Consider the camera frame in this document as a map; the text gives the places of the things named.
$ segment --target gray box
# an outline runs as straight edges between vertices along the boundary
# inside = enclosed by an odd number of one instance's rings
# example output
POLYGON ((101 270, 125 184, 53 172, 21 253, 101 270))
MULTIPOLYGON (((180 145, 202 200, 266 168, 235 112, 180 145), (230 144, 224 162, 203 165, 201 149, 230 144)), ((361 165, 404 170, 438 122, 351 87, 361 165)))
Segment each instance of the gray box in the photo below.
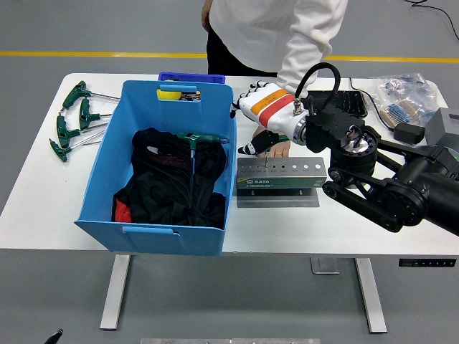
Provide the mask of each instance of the gray box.
POLYGON ((425 125, 425 140, 459 151, 459 110, 440 107, 425 125))

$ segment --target metal tool holder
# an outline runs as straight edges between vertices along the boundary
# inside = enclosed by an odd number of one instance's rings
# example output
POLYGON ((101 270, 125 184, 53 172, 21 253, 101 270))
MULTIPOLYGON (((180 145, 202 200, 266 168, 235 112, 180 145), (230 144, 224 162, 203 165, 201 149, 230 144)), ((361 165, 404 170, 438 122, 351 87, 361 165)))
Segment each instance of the metal tool holder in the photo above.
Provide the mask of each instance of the metal tool holder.
POLYGON ((237 159, 237 207, 318 207, 316 188, 327 178, 321 157, 237 159))

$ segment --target bin handle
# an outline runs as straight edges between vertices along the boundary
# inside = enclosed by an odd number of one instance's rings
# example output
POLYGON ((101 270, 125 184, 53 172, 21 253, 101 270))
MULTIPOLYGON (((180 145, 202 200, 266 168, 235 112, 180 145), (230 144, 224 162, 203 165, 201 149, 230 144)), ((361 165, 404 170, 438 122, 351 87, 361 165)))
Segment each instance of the bin handle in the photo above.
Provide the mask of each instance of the bin handle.
POLYGON ((161 91, 167 91, 167 92, 188 92, 188 93, 196 93, 198 90, 196 86, 186 86, 186 85, 159 85, 159 89, 161 91))
POLYGON ((174 231, 171 228, 153 228, 153 227, 133 227, 123 226, 121 228, 123 233, 146 233, 146 234, 166 234, 166 235, 177 235, 180 237, 180 233, 174 231))

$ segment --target orange band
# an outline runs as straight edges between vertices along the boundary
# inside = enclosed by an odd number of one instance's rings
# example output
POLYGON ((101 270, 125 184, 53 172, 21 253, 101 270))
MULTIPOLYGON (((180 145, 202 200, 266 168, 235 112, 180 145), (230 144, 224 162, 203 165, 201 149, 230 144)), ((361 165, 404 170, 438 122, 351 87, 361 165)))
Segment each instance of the orange band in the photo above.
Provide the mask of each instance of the orange band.
POLYGON ((270 118, 280 109, 282 109, 284 106, 287 104, 290 104, 293 101, 293 96, 288 93, 286 96, 277 99, 273 104, 265 108, 261 113, 260 113, 260 124, 267 128, 268 127, 268 121, 270 118))
POLYGON ((266 97, 261 99, 259 102, 257 102, 255 105, 253 105, 250 108, 250 111, 252 111, 252 113, 254 113, 256 116, 258 116, 260 111, 266 108, 269 104, 271 104, 272 102, 275 102, 277 99, 283 97, 284 95, 288 95, 288 94, 289 93, 285 90, 282 90, 282 89, 277 90, 271 93, 270 95, 267 95, 266 97))

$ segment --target yellow floor line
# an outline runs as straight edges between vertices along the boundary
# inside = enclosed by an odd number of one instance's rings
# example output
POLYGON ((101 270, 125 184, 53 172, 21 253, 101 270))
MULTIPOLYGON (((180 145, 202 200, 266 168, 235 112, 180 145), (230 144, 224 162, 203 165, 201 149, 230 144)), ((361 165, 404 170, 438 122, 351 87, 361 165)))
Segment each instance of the yellow floor line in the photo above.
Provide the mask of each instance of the yellow floor line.
MULTIPOLYGON (((0 57, 128 57, 149 59, 205 59, 205 52, 41 52, 0 51, 0 57)), ((451 57, 391 57, 331 55, 326 61, 347 62, 405 62, 405 63, 447 63, 457 64, 459 58, 451 57)))

